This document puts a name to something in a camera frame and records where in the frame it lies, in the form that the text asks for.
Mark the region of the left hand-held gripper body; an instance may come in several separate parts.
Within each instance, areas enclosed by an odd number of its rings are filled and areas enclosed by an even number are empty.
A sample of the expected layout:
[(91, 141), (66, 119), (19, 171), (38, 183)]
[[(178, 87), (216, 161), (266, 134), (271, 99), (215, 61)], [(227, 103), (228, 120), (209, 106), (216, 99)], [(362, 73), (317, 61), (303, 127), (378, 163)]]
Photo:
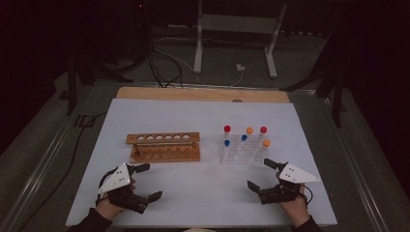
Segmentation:
[(132, 190), (132, 167), (123, 163), (102, 176), (96, 203), (108, 199), (111, 204), (143, 214), (149, 202)]

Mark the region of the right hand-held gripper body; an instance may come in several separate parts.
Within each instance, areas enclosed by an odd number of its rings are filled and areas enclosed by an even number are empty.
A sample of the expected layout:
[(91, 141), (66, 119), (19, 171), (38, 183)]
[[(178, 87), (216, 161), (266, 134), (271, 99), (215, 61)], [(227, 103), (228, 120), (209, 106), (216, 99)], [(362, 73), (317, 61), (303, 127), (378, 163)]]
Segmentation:
[(302, 184), (320, 181), (319, 177), (287, 162), (283, 170), (278, 171), (278, 184), (273, 188), (261, 189), (258, 196), (262, 204), (293, 201), (300, 193)]

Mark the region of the wooden test tube rack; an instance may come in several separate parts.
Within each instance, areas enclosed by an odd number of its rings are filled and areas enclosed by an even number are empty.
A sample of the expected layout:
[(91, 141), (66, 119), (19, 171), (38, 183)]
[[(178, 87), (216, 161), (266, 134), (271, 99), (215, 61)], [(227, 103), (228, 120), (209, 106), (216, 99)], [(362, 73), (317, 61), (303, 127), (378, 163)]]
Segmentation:
[(126, 144), (132, 146), (131, 163), (201, 160), (198, 132), (128, 134)]

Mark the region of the clear plastic test tube rack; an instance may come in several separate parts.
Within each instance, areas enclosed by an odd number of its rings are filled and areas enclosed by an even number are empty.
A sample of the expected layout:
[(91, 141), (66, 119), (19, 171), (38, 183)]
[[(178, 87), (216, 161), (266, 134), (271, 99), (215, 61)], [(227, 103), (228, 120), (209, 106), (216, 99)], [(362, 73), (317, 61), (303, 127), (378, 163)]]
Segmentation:
[(220, 145), (220, 162), (231, 163), (261, 163), (262, 158), (262, 143), (258, 139), (259, 135), (252, 135), (249, 141), (246, 141), (244, 150), (240, 150), (242, 134), (229, 134), (230, 149), (227, 159), (222, 159), (223, 137)]

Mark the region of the person's left hand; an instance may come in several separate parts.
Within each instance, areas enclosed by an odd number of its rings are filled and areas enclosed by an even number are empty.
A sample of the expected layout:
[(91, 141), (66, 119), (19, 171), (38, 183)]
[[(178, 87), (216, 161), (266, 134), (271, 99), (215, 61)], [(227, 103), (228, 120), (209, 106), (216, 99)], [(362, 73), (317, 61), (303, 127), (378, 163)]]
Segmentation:
[(108, 199), (98, 202), (96, 211), (105, 219), (113, 221), (118, 215), (125, 211), (124, 208), (111, 204)]

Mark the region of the person's right hand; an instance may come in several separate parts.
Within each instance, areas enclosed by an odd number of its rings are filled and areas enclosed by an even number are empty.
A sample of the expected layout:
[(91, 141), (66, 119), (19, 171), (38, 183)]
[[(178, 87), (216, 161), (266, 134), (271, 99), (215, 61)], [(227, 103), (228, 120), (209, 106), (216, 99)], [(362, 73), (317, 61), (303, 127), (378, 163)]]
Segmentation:
[(300, 193), (293, 201), (281, 202), (279, 204), (294, 228), (300, 227), (310, 219), (304, 191), (305, 187), (300, 186)]

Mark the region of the white table sheet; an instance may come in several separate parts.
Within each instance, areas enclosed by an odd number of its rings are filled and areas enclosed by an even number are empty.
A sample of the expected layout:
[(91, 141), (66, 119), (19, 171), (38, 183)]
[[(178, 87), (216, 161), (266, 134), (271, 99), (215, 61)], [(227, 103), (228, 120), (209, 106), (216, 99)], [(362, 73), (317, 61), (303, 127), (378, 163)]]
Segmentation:
[(93, 207), (102, 176), (130, 158), (126, 138), (132, 133), (197, 131), (201, 159), (196, 162), (155, 163), (135, 176), (140, 195), (161, 191), (159, 201), (143, 214), (125, 211), (115, 220), (121, 227), (271, 227), (288, 219), (277, 204), (263, 205), (248, 189), (276, 184), (273, 169), (262, 163), (222, 163), (224, 126), (235, 134), (246, 128), (268, 129), (269, 157), (316, 174), (295, 107), (290, 103), (217, 101), (112, 101), (80, 183), (66, 223), (79, 223)]

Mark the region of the black stand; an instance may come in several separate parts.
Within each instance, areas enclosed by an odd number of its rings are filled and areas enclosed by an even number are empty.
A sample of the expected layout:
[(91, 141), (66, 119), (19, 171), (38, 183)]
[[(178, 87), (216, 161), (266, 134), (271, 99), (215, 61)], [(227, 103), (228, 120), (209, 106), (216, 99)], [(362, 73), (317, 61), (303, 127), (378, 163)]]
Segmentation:
[(71, 115), (77, 106), (76, 81), (79, 79), (84, 85), (93, 85), (96, 81), (93, 70), (99, 71), (118, 82), (132, 82), (86, 54), (77, 50), (69, 51), (67, 54), (68, 90), (61, 95), (64, 100), (69, 101), (68, 115)]
[(341, 98), (343, 89), (343, 79), (348, 65), (343, 61), (334, 36), (330, 36), (324, 45), (312, 71), (308, 77), (286, 87), (281, 87), (284, 92), (296, 91), (313, 81), (321, 80), (315, 90), (318, 98), (328, 98), (333, 93), (332, 118), (340, 128), (340, 112), (342, 109)]

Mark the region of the power strip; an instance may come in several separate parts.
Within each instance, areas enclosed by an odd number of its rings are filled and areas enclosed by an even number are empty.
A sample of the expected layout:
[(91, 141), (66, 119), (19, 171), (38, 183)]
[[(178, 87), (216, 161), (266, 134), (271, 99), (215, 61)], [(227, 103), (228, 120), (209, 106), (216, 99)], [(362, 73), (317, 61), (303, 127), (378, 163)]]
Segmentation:
[(290, 36), (313, 36), (313, 37), (323, 37), (327, 38), (331, 33), (322, 33), (322, 32), (307, 32), (307, 31), (289, 31), (289, 30), (280, 30), (281, 34), (290, 37)]

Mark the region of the white metal stand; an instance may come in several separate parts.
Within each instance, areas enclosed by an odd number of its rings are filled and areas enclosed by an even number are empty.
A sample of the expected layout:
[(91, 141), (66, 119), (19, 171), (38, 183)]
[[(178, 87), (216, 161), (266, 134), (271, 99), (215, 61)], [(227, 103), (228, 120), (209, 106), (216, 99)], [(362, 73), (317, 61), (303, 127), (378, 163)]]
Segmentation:
[(269, 77), (278, 76), (273, 51), (277, 43), (278, 34), (287, 9), (287, 4), (281, 4), (274, 17), (246, 16), (225, 14), (204, 14), (203, 0), (197, 0), (196, 48), (193, 60), (193, 72), (200, 74), (202, 70), (204, 30), (217, 32), (259, 33), (270, 34), (271, 41), (264, 47), (264, 55)]

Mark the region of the black floor bracket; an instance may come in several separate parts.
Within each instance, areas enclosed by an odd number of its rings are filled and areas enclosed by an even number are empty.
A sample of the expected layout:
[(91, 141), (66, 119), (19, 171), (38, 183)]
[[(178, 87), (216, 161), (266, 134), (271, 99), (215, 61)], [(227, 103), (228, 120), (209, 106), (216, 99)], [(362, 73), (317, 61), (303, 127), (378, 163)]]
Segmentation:
[(96, 122), (95, 116), (78, 115), (74, 121), (75, 128), (92, 128)]

